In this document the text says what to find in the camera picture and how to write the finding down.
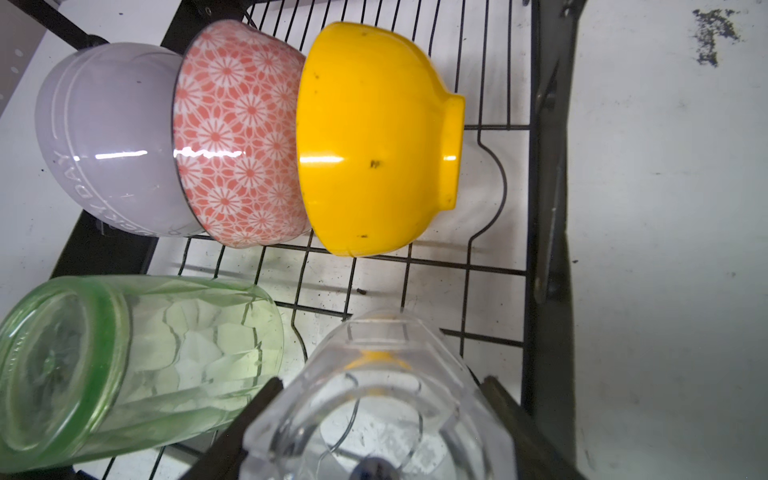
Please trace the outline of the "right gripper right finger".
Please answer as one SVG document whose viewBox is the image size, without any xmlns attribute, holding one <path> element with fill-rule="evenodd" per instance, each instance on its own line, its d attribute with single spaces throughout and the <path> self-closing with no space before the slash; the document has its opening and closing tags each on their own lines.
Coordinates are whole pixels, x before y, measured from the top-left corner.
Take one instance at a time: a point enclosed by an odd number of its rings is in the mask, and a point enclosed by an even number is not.
<svg viewBox="0 0 768 480">
<path fill-rule="evenodd" d="M 496 377 L 486 377 L 480 391 L 513 439 L 519 479 L 586 479 L 557 451 Z"/>
</svg>

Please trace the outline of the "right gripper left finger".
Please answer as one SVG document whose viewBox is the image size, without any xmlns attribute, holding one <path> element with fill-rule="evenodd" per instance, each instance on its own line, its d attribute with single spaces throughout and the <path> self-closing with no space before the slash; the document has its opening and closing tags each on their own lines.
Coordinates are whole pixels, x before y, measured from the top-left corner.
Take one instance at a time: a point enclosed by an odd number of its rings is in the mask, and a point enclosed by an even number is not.
<svg viewBox="0 0 768 480">
<path fill-rule="evenodd" d="M 224 433 L 218 435 L 213 445 L 180 479 L 237 479 L 240 465 L 247 456 L 243 448 L 245 431 L 282 390 L 282 381 L 278 377 L 271 378 Z"/>
</svg>

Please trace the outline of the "green glass tumbler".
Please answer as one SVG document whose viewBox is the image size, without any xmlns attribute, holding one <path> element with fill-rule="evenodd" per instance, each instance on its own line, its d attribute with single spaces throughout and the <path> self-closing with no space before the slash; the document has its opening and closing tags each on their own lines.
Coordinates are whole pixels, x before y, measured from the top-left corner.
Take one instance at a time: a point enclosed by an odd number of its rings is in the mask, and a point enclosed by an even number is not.
<svg viewBox="0 0 768 480">
<path fill-rule="evenodd" d="M 231 424 L 281 368 L 284 327 L 253 284 L 65 276 L 1 324 L 1 470 L 56 468 Z"/>
</svg>

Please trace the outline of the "clear glass tumbler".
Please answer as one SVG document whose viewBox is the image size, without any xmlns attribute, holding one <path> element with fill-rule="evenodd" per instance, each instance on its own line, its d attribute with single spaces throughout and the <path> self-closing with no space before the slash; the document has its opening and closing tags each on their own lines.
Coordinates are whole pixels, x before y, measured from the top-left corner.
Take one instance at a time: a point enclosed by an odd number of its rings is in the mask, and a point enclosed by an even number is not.
<svg viewBox="0 0 768 480">
<path fill-rule="evenodd" d="M 332 330 L 246 429 L 243 479 L 513 479 L 513 439 L 444 336 L 379 311 Z"/>
</svg>

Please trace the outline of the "yellow ceramic bowl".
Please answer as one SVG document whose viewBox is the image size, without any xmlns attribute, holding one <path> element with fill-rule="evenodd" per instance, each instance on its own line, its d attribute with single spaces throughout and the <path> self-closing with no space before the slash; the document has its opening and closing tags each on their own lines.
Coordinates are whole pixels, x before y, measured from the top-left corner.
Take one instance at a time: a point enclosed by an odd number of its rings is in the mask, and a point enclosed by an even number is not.
<svg viewBox="0 0 768 480">
<path fill-rule="evenodd" d="M 456 206 L 465 108 L 409 39 L 348 22 L 320 32 L 296 135 L 303 202 L 331 254 L 400 249 Z"/>
</svg>

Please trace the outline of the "pink floral pattern bowl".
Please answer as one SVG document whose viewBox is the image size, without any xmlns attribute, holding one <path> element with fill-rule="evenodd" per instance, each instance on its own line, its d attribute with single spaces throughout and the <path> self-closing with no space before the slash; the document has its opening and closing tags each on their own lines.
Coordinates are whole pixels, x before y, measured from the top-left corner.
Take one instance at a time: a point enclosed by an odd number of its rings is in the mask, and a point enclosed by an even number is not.
<svg viewBox="0 0 768 480">
<path fill-rule="evenodd" d="M 177 171 L 203 229 L 231 248 L 310 229 L 298 177 L 296 110 L 304 55 L 241 21 L 205 27 L 174 88 Z"/>
</svg>

